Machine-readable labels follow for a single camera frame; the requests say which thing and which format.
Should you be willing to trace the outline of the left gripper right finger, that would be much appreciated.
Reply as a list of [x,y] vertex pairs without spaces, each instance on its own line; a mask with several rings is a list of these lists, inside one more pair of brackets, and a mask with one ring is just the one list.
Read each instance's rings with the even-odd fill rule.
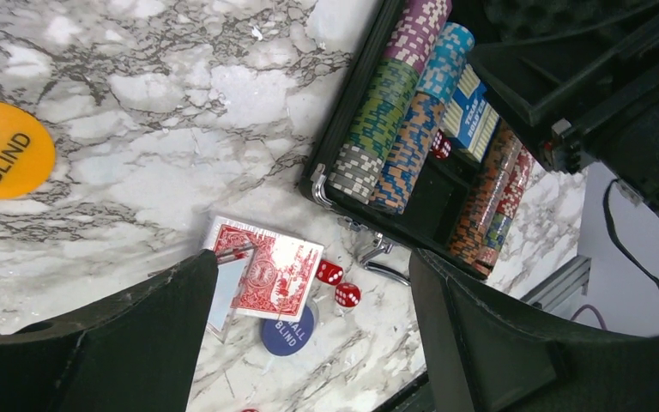
[[411,291],[439,411],[659,411],[659,336],[541,311],[414,251]]

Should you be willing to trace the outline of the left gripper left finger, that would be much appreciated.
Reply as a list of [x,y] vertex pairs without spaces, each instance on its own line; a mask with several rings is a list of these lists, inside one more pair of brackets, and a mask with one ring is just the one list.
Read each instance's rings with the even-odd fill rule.
[[202,251],[89,305],[0,334],[0,411],[183,411],[218,274]]

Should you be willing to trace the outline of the red playing card deck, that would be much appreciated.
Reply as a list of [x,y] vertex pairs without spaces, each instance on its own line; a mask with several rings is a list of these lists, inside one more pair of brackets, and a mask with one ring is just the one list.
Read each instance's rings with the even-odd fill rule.
[[238,315],[297,322],[305,303],[324,246],[290,234],[217,215],[204,246],[216,253],[250,246],[248,272],[233,300]]

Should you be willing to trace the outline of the grey chip stack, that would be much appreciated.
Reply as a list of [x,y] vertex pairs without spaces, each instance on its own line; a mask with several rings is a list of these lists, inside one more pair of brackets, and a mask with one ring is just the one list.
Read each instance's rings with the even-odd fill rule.
[[375,154],[344,143],[329,174],[329,187],[368,204],[383,164]]

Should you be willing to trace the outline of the brown chip stack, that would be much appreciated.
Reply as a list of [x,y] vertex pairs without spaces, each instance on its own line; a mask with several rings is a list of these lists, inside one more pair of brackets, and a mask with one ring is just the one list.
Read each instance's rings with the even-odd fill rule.
[[418,92],[397,132],[369,205],[392,215],[406,209],[444,112],[437,98]]

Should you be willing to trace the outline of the light blue chip stack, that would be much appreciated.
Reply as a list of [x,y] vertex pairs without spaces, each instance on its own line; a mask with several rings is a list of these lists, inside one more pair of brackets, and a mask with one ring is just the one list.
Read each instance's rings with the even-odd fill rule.
[[448,21],[438,36],[416,91],[446,105],[460,81],[467,54],[474,46],[475,37],[466,27]]

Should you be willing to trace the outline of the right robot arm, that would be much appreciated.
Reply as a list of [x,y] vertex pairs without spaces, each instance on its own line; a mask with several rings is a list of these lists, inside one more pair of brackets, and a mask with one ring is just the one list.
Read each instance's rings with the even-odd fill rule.
[[659,218],[659,1],[469,54],[487,100],[548,171],[599,161]]

